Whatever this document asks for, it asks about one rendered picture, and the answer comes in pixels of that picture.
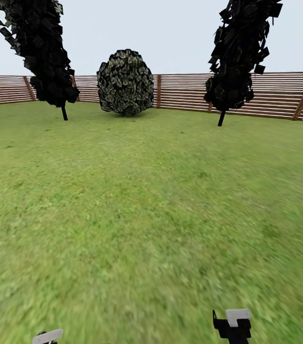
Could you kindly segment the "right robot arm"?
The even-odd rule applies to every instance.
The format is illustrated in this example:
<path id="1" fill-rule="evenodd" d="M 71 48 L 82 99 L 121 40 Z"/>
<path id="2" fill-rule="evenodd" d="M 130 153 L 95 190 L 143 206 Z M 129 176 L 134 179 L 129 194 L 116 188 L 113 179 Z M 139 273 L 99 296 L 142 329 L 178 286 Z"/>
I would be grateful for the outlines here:
<path id="1" fill-rule="evenodd" d="M 228 338 L 229 344 L 248 344 L 251 337 L 249 318 L 252 313 L 247 308 L 227 309 L 228 319 L 217 319 L 213 310 L 214 328 L 219 330 L 221 338 Z"/>

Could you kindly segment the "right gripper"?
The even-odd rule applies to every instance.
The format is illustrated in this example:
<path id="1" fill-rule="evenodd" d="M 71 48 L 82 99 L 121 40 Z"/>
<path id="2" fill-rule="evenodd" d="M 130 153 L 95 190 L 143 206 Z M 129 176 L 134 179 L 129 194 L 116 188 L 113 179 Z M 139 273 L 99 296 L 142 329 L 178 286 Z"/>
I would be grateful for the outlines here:
<path id="1" fill-rule="evenodd" d="M 231 344 L 235 337 L 242 338 L 246 341 L 247 338 L 251 337 L 250 324 L 247 320 L 237 319 L 238 327 L 230 327 L 227 319 L 217 319 L 215 315 L 215 311 L 213 310 L 214 328 L 219 330 L 219 335 L 221 338 L 228 338 L 229 344 Z"/>

